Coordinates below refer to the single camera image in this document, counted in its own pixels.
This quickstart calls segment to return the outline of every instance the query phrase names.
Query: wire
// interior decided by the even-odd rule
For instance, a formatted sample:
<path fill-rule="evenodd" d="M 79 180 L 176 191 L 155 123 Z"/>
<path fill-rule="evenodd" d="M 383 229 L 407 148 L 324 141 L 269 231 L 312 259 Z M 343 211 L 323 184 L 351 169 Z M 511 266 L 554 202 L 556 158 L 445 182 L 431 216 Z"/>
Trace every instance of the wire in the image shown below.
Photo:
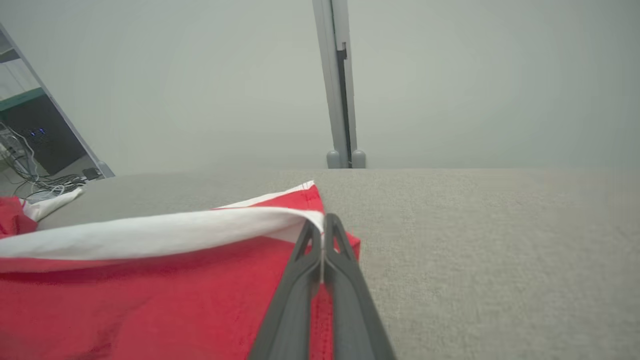
<path fill-rule="evenodd" d="M 55 193 L 55 191 L 59 190 L 60 194 L 58 195 L 62 195 L 65 192 L 70 192 L 75 190 L 76 188 L 78 188 L 79 186 L 84 186 L 86 183 L 86 179 L 81 177 L 80 175 L 76 175 L 76 174 L 72 174 L 72 175 L 65 175 L 65 176 L 60 176 L 60 177 L 55 177 L 53 178 L 53 176 L 50 175 L 44 175 L 44 176 L 40 176 L 40 174 L 38 174 L 37 170 L 38 170 L 38 164 L 35 161 L 35 152 L 33 151 L 33 148 L 31 148 L 31 146 L 29 146 L 29 144 L 27 143 L 27 140 L 24 138 L 24 136 L 16 133 L 13 129 L 11 129 L 10 127 L 8 127 L 6 124 L 3 124 L 0 122 L 0 124 L 2 124 L 9 132 L 11 132 L 12 134 L 15 134 L 19 137 L 22 138 L 22 140 L 24 141 L 24 144 L 22 143 L 22 141 L 20 141 L 18 138 L 16 138 L 15 136 L 11 136 L 11 138 L 14 138 L 15 141 L 20 144 L 20 147 L 22 147 L 22 150 L 24 151 L 25 155 L 20 155 L 17 157 L 7 157 L 5 155 L 5 153 L 0 152 L 0 157 L 2 157 L 2 160 L 4 160 L 4 162 L 7 164 L 7 166 L 9 166 L 13 171 L 15 171 L 16 174 L 18 174 L 18 176 L 20 176 L 21 178 L 23 178 L 23 182 L 19 183 L 20 185 L 18 185 L 18 187 L 15 189 L 15 191 L 13 192 L 13 194 L 15 195 L 16 193 L 18 193 L 18 191 L 26 184 L 26 183 L 30 183 L 31 184 L 31 195 L 33 195 L 34 192 L 33 191 L 33 187 L 37 186 L 38 188 L 42 189 L 41 191 L 47 191 L 47 192 L 51 192 L 51 193 Z M 21 158 L 26 158 L 26 166 L 22 166 L 22 163 L 19 162 L 19 159 Z M 31 173 L 31 166 L 29 164 L 29 160 L 31 160 L 34 164 L 34 172 L 35 174 Z M 17 184 L 17 183 L 13 183 L 12 181 L 10 181 L 10 179 L 7 177 L 7 180 L 9 180 L 10 183 L 12 184 Z"/>
<path fill-rule="evenodd" d="M 14 133 L 14 134 L 18 135 L 19 137 L 21 137 L 24 140 L 24 144 L 27 145 L 29 150 L 31 150 L 31 162 L 34 165 L 33 172 L 36 173 L 36 181 L 35 182 L 37 183 L 38 180 L 40 180 L 40 174 L 38 174 L 38 163 L 34 159 L 36 152 L 33 151 L 33 149 L 31 148 L 31 145 L 29 145 L 29 143 L 27 142 L 27 139 L 25 139 L 24 136 L 16 133 L 12 128 L 8 127 L 7 125 L 5 125 L 4 127 L 9 129 L 9 131 L 11 131 L 12 133 Z M 31 192 L 33 192 L 33 185 L 35 185 L 35 184 L 31 183 Z"/>

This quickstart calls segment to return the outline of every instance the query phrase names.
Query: teal shelf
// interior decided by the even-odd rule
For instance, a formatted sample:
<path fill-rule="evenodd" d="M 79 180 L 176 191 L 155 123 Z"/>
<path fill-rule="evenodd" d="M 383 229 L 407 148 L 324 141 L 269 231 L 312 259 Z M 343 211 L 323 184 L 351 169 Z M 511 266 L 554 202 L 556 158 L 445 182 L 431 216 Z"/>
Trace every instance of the teal shelf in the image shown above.
<path fill-rule="evenodd" d="M 23 92 L 22 94 L 18 94 L 16 96 L 10 97 L 9 99 L 0 101 L 0 111 L 7 110 L 8 108 L 12 108 L 14 106 L 20 105 L 29 100 L 33 100 L 38 96 L 45 95 L 44 90 L 42 88 L 36 88 L 33 90 L 29 90 L 27 92 Z"/>

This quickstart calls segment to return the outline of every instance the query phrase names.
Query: red cloth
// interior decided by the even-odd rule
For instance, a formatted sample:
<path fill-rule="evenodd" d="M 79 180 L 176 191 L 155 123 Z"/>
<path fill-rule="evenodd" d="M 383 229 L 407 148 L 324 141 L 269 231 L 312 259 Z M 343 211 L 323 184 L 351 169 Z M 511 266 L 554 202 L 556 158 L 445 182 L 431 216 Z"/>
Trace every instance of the red cloth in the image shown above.
<path fill-rule="evenodd" d="M 0 197 L 0 239 L 32 233 L 38 223 L 27 217 L 18 197 Z"/>
<path fill-rule="evenodd" d="M 323 210 L 315 186 L 254 206 Z M 349 240 L 358 253 L 359 240 Z M 0 274 L 0 359 L 244 359 L 293 247 L 261 236 L 172 256 Z M 3 261 L 20 259 L 0 259 L 0 268 Z M 311 322 L 310 358 L 333 358 L 325 289 Z"/>

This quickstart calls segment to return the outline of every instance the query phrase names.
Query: gray table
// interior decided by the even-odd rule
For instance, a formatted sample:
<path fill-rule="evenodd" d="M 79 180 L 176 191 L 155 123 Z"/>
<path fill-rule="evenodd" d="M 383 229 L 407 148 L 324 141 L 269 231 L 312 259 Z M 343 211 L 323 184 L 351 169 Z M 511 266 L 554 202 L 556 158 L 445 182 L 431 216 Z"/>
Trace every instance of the gray table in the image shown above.
<path fill-rule="evenodd" d="M 123 176 L 40 229 L 195 211 L 316 181 L 362 239 L 401 359 L 640 356 L 640 175 L 308 170 Z"/>

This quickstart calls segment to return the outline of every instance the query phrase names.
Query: white fabric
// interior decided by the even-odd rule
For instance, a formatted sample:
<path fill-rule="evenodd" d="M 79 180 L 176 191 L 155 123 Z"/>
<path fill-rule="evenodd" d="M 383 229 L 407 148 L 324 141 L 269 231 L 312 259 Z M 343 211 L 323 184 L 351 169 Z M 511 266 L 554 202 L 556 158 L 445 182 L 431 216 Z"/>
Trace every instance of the white fabric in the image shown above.
<path fill-rule="evenodd" d="M 308 190 L 312 185 L 311 181 L 286 192 L 277 193 L 269 199 L 285 193 Z M 256 204 L 264 201 L 264 197 L 272 195 L 275 194 L 264 195 L 256 198 L 260 199 L 258 201 L 252 199 L 244 203 Z M 208 249 L 256 236 L 295 242 L 307 219 L 322 232 L 322 212 L 289 208 L 224 207 L 192 213 L 126 218 L 5 238 L 0 241 L 0 258 L 147 258 Z"/>
<path fill-rule="evenodd" d="M 77 188 L 72 192 L 64 193 L 53 199 L 38 201 L 35 204 L 30 204 L 28 201 L 25 202 L 21 199 L 20 201 L 23 203 L 22 210 L 33 221 L 40 221 L 40 219 L 51 214 L 54 210 L 72 202 L 83 191 L 83 188 Z"/>

